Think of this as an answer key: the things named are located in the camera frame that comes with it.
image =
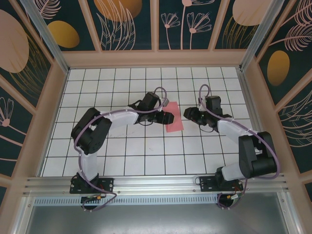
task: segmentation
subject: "flower illustration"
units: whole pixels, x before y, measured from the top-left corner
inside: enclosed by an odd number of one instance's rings
[[[191,33],[190,50],[192,49],[192,37],[194,33],[202,33],[211,30],[211,24],[209,24],[210,19],[208,15],[209,13],[198,13],[194,18],[194,12],[187,14],[187,24]]]
[[[184,15],[185,15],[185,9],[186,7],[189,6],[194,6],[194,5],[206,5],[206,4],[211,4],[214,3],[215,0],[182,0],[183,4],[183,13],[182,13],[182,26],[181,26],[181,40],[180,40],[180,46],[181,50],[183,50],[183,26],[184,26]]]
[[[206,5],[213,3],[215,0],[182,0],[184,6]]]
[[[8,99],[7,104],[3,97],[0,98],[0,126],[8,127],[12,116],[14,102]]]
[[[173,28],[180,26],[180,21],[178,21],[178,17],[176,16],[176,13],[172,14],[169,13],[168,16],[166,13],[161,14],[161,20],[165,25],[166,33],[167,33],[167,42],[169,46],[169,50],[171,50],[170,43],[169,43],[169,36],[168,36],[168,28]]]

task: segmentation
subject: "mounting plate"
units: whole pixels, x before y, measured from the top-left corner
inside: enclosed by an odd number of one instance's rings
[[[235,191],[235,186],[239,190],[243,190],[243,184],[238,179],[229,181],[224,184],[222,188],[218,187],[215,176],[200,176],[199,177],[200,190],[202,192],[230,192]]]
[[[99,178],[98,176],[90,181],[95,186],[106,190],[113,191],[114,179],[113,178]],[[80,176],[71,179],[70,194],[100,194],[100,191],[90,187],[86,181],[84,181]]]

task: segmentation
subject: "black bracket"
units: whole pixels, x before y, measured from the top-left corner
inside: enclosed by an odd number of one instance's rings
[[[222,187],[220,187],[215,176],[200,176],[199,184],[202,192],[234,192],[235,188],[241,191],[244,189],[242,182],[238,179],[228,181],[228,183],[224,183]]]
[[[70,194],[100,194],[97,189],[92,188],[80,175],[77,173],[77,178],[71,179]],[[93,185],[103,190],[112,192],[114,188],[113,178],[99,178],[98,175],[90,181]]]

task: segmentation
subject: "white grid surface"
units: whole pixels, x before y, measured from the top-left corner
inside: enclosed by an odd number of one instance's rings
[[[88,108],[122,109],[158,86],[168,91],[170,101],[178,102],[184,131],[167,133],[165,126],[156,123],[111,130],[98,151],[100,176],[205,174],[237,162],[237,145],[216,132],[204,132],[211,130],[208,126],[202,126],[201,131],[183,117],[186,108],[196,106],[204,83],[210,85],[212,95],[221,97],[224,114],[251,128],[233,67],[71,70],[41,176],[73,176],[78,171],[78,154],[70,133]]]

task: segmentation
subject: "pink towel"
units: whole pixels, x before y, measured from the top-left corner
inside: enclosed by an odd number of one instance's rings
[[[162,110],[170,112],[175,116],[174,122],[166,125],[166,132],[171,133],[184,130],[179,106],[176,101],[170,101],[166,107],[162,108]]]

